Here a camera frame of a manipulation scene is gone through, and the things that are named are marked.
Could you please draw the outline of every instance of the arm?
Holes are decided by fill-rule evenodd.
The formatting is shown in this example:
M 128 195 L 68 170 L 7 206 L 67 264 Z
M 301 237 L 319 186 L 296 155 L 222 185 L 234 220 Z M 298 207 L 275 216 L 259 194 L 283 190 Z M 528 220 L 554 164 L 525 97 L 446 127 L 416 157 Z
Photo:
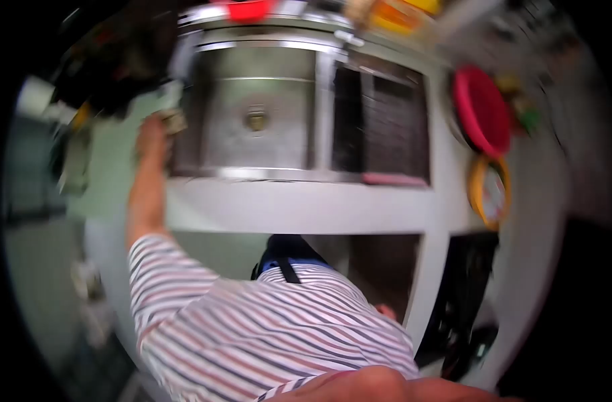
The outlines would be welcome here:
M 155 114 L 145 119 L 137 140 L 139 166 L 128 200 L 131 310 L 143 339 L 206 294 L 219 277 L 191 259 L 165 229 L 165 127 Z
M 165 126 L 155 114 L 145 119 L 136 142 L 139 166 L 127 202 L 127 249 L 147 234 L 170 237 L 164 227 L 165 211 Z

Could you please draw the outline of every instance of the black object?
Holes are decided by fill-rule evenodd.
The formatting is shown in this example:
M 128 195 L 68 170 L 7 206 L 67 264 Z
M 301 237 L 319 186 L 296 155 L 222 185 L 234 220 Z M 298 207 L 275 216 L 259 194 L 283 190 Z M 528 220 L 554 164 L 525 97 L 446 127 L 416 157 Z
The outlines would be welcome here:
M 418 366 L 445 358 L 443 373 L 457 380 L 463 367 L 456 363 L 469 356 L 472 327 L 485 295 L 492 270 L 498 233 L 455 236 L 449 243 L 444 274 L 429 324 L 415 356 Z
M 474 329 L 471 339 L 459 338 L 449 349 L 442 364 L 441 377 L 458 381 L 472 366 L 478 365 L 487 355 L 498 335 L 498 325 Z
M 294 279 L 297 279 L 296 282 L 289 280 L 289 277 L 292 278 L 290 274 L 286 275 L 285 269 L 286 267 L 282 267 L 280 260 L 286 260 L 288 264 L 288 259 L 299 259 L 299 260 L 316 260 L 321 262 L 322 264 L 328 265 L 326 260 L 322 258 L 315 250 L 310 247 L 306 240 L 303 239 L 300 235 L 272 235 L 268 238 L 268 242 L 266 243 L 266 249 L 262 254 L 262 258 L 259 261 L 259 264 L 254 266 L 253 272 L 250 275 L 250 280 L 256 280 L 259 275 L 262 274 L 261 270 L 263 266 L 265 266 L 268 262 L 271 264 L 275 264 L 275 266 L 279 266 L 282 270 L 282 274 L 287 282 L 290 283 L 300 283 L 299 279 L 297 279 L 297 275 L 294 276 Z M 286 269 L 286 271 L 292 271 L 293 268 L 290 267 Z
M 302 281 L 297 278 L 297 274 L 295 273 L 293 266 L 290 262 L 288 262 L 288 258 L 277 259 L 277 263 L 279 264 L 279 269 L 282 270 L 282 275 L 284 276 L 284 279 L 286 279 L 286 282 L 289 284 L 302 283 Z
M 340 65 L 335 72 L 335 119 L 332 167 L 337 171 L 364 171 L 364 113 L 359 71 Z
M 85 9 L 72 19 L 97 11 Z M 74 108 L 88 102 L 106 115 L 124 115 L 134 96 L 156 89 L 166 79 L 177 40 L 176 16 L 176 1 L 130 0 L 102 23 L 89 26 L 92 20 L 88 21 L 87 33 L 71 23 L 61 33 L 67 40 L 59 37 L 73 46 L 62 49 L 63 62 L 53 76 L 55 99 Z

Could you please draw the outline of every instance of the yellow container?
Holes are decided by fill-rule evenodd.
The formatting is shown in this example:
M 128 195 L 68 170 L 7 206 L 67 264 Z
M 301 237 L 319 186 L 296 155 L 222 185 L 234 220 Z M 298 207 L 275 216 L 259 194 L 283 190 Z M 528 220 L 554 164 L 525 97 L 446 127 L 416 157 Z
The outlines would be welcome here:
M 406 37 L 423 34 L 433 19 L 420 8 L 411 5 L 409 0 L 377 0 L 371 9 L 370 23 L 372 28 Z
M 471 166 L 467 197 L 473 211 L 491 230 L 498 230 L 511 204 L 511 179 L 505 161 L 479 155 Z
M 416 6 L 424 12 L 428 12 L 431 15 L 438 14 L 441 9 L 440 0 L 405 0 L 407 3 L 412 6 Z

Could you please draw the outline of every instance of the forearm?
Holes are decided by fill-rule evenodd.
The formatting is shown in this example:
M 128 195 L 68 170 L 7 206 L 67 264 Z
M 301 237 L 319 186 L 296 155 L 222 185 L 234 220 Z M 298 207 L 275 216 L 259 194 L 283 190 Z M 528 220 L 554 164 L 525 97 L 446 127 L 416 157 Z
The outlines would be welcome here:
M 168 235 L 165 229 L 163 153 L 142 156 L 127 203 L 126 242 L 129 248 L 148 233 Z

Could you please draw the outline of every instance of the yellow lid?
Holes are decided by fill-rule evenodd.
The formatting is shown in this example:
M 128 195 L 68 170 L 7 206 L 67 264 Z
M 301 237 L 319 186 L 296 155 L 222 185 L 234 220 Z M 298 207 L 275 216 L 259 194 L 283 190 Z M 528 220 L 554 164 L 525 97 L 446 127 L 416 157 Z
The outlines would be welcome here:
M 412 6 L 416 6 L 429 14 L 438 14 L 442 9 L 440 0 L 404 0 Z

